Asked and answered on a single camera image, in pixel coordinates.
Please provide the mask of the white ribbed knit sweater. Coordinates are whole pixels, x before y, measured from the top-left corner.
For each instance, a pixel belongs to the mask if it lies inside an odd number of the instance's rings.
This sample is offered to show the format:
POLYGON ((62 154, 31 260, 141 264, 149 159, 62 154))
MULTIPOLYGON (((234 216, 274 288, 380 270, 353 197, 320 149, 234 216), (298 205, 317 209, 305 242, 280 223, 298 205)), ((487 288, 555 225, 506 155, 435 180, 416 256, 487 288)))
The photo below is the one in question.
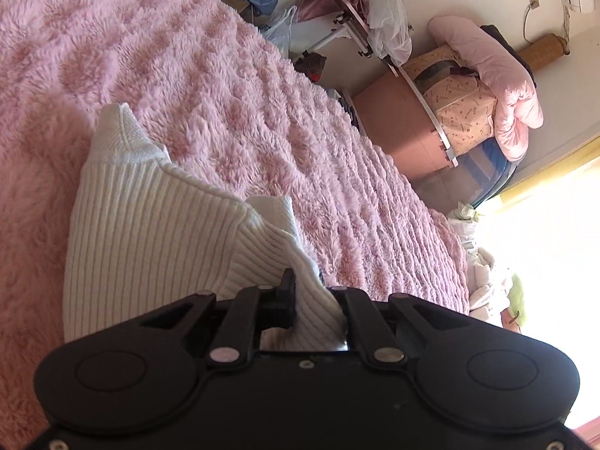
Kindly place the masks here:
POLYGON ((66 341, 187 296, 221 300, 296 281, 291 328, 267 330, 276 351, 336 351, 346 321, 305 253, 290 198, 237 196, 189 175, 150 140, 125 103, 100 111, 70 219, 63 288, 66 341))

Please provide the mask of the cream plush blanket pile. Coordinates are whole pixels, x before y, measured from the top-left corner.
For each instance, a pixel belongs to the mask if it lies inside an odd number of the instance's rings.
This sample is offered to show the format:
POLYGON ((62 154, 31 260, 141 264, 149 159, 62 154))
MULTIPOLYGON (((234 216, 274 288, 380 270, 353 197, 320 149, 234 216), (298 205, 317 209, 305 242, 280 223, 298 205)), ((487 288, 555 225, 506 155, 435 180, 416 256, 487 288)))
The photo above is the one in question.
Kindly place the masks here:
POLYGON ((513 276, 507 267, 480 245, 478 212, 472 205, 459 202, 447 215, 447 220, 466 255, 469 315, 508 331, 521 333, 521 313, 510 308, 513 276))

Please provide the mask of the blue striped storage bag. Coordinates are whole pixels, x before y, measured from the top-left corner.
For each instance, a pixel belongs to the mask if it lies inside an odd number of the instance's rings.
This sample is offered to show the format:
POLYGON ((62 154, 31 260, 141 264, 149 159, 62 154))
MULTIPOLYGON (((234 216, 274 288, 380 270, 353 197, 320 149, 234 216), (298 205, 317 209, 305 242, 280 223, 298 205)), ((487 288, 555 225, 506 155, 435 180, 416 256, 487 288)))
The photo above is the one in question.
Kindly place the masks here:
POLYGON ((500 194, 520 162, 510 162, 494 138, 457 158, 457 166, 439 169, 416 181, 413 189, 429 207, 447 215, 460 203, 477 207, 500 194))

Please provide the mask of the pink fluffy bed blanket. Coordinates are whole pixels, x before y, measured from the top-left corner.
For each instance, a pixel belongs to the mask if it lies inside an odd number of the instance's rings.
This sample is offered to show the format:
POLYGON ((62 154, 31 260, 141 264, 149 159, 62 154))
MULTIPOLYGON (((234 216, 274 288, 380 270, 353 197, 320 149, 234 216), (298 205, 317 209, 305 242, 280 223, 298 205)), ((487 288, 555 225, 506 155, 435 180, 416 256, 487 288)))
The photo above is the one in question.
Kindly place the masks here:
POLYGON ((101 107, 129 104, 189 174, 288 196, 330 285, 469 310, 440 213, 341 106, 221 0, 1 0, 1 445, 45 427, 37 364, 63 339, 70 216, 101 107))

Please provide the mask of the floral fabric storage bag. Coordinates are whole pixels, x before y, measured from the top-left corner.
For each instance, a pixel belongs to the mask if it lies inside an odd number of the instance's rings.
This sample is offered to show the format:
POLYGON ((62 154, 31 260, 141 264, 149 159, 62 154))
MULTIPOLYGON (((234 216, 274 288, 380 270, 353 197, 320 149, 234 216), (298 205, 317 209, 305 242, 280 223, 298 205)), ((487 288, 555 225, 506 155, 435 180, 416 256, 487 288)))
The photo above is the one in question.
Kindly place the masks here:
POLYGON ((449 45, 409 60, 404 72, 433 111, 457 156, 493 136, 495 95, 449 45))

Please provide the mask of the pink padded quilt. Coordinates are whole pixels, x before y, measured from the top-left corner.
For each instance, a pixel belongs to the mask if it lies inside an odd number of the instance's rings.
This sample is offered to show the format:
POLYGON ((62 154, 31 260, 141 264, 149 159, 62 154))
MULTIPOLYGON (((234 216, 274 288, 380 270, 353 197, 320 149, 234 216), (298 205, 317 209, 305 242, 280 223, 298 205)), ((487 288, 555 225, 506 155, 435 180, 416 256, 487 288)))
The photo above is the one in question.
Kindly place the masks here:
POLYGON ((529 131, 544 117, 534 81, 526 68, 474 21, 459 16, 436 16, 427 30, 438 45, 449 45, 495 95, 494 137, 510 162, 524 159, 529 131))

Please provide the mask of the white plastic bag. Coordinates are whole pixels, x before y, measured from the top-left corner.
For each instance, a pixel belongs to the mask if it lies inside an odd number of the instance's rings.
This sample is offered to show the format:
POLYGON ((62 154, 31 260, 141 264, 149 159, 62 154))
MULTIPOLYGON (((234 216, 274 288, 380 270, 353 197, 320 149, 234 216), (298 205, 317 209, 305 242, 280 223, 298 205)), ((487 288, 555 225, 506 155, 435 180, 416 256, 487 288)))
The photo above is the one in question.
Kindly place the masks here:
POLYGON ((367 26, 366 40, 380 59, 404 65, 412 53, 407 10, 403 0, 347 0, 367 26))

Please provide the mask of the white folding rack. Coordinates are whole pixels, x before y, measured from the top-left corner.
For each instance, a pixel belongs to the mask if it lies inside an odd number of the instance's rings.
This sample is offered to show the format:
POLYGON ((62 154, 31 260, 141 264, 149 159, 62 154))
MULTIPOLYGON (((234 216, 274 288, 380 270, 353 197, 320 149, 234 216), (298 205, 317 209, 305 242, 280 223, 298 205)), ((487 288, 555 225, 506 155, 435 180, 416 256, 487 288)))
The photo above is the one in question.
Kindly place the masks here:
POLYGON ((394 66, 390 59, 380 59, 370 49, 367 38, 367 25, 360 18, 356 10, 347 0, 301 0, 298 7, 298 23, 308 23, 323 17, 331 17, 331 28, 319 40, 300 50, 296 49, 292 55, 296 60, 317 60, 323 57, 320 51, 336 40, 349 40, 357 48, 361 57, 375 57, 387 64, 392 72, 399 67, 394 66))

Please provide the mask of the woven rolled mat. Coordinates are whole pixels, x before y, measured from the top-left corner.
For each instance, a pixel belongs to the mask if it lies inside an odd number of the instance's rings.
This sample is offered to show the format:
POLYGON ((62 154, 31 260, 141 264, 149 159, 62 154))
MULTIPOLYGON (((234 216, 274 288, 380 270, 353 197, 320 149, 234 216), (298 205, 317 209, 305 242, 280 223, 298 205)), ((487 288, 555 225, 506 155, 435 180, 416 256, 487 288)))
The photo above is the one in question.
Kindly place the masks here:
POLYGON ((537 72, 563 56, 570 54, 569 42, 557 34, 546 34, 517 52, 532 72, 537 72))

